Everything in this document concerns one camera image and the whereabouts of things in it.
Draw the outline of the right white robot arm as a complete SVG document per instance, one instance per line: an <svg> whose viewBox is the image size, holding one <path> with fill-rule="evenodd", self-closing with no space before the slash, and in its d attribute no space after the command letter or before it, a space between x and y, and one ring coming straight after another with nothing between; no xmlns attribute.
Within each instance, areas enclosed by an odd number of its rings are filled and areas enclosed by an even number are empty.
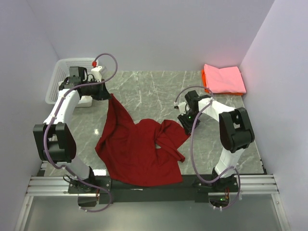
<svg viewBox="0 0 308 231"><path fill-rule="evenodd" d="M186 93L185 102L179 103L178 98L179 96L174 101L174 108L180 112L178 120L185 133L191 136L190 156L194 172L201 183L222 192L232 182L234 174L239 175L236 165L244 150L255 140L248 112L243 107L234 108L216 101L213 93L200 96L192 90ZM193 155L195 129L202 114L219 123L219 137L223 147L219 161L212 171L214 178L211 180L206 180L199 174Z"/></svg>

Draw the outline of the red t shirt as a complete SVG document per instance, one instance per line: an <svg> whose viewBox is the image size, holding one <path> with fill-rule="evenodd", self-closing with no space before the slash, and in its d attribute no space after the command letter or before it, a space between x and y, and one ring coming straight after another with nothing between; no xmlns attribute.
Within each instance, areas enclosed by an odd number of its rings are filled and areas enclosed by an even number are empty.
<svg viewBox="0 0 308 231"><path fill-rule="evenodd" d="M112 96L95 151L113 180L144 187L169 185L182 182L178 163L185 157L178 149L188 138L173 120L142 119L135 124Z"/></svg>

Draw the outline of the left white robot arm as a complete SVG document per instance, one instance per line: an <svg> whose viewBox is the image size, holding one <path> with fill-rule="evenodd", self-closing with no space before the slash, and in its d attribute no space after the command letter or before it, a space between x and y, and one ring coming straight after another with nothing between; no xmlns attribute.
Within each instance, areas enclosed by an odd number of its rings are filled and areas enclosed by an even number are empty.
<svg viewBox="0 0 308 231"><path fill-rule="evenodd" d="M77 156L77 145L68 124L82 98L90 97L97 101L111 98L102 78L104 70L97 65L90 71L71 66L69 75L59 82L58 99L50 115L33 128L40 159L48 161L55 169L66 170L68 174L63 179L84 193L96 190L96 180L92 168Z"/></svg>

